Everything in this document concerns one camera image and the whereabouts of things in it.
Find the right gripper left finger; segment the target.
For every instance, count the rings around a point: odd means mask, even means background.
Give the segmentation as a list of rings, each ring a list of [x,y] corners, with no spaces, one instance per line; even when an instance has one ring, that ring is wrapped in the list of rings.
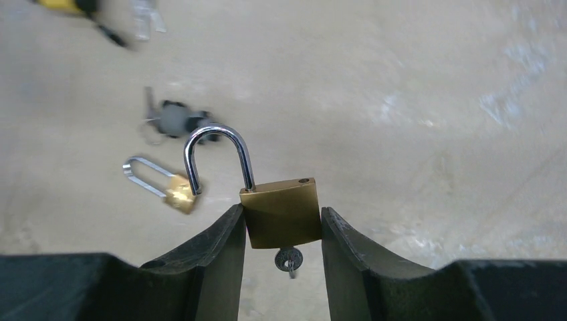
[[[108,253],[1,256],[2,320],[236,320],[243,207],[136,267]]]

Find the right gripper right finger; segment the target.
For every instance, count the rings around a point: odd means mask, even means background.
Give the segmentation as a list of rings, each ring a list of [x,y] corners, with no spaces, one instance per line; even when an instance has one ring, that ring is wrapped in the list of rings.
[[[322,209],[332,320],[565,320],[566,262],[459,259],[434,270]]]

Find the small silver padlock key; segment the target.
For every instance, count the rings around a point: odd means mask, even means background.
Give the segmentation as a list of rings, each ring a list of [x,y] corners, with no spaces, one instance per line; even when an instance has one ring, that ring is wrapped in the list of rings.
[[[280,248],[274,257],[275,266],[283,272],[287,272],[291,279],[297,277],[297,270],[303,264],[302,252],[295,247]]]

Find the brass padlock long shackle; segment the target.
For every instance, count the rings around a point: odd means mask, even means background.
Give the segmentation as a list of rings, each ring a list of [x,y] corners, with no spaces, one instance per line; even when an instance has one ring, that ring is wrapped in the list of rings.
[[[160,173],[168,179],[168,183],[166,185],[156,185],[153,182],[147,181],[136,173],[135,167],[137,165],[146,166]],[[127,158],[122,165],[122,171],[126,178],[160,197],[162,202],[169,207],[185,215],[190,214],[193,210],[197,197],[193,195],[189,180],[186,177],[178,173],[173,173],[143,156],[131,156]]]

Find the black key bunch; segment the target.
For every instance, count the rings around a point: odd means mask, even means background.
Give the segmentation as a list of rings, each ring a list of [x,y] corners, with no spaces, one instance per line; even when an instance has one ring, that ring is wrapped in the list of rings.
[[[139,131],[145,143],[162,144],[167,138],[181,138],[200,126],[215,123],[213,115],[206,110],[192,110],[182,102],[162,100],[159,107],[154,101],[153,89],[144,88],[146,109],[144,122]]]

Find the yellow black padlock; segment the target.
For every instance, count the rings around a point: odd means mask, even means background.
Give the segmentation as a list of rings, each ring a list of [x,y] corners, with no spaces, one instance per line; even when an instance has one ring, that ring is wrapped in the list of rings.
[[[83,17],[108,40],[119,47],[129,48],[128,42],[117,31],[106,26],[102,19],[104,1],[101,0],[34,0],[31,3],[41,5],[53,12]]]

